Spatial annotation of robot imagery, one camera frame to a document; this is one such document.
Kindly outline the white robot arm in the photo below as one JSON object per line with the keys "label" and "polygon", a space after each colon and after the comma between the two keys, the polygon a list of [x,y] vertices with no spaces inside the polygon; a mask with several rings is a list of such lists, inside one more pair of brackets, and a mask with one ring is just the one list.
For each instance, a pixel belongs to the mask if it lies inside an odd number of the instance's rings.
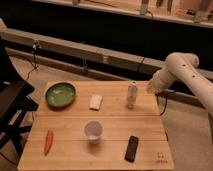
{"label": "white robot arm", "polygon": [[164,66],[157,70],[147,85],[147,92],[158,94],[176,80],[182,81],[213,117],[213,82],[202,76],[196,68],[199,58],[192,53],[174,52],[166,57]]}

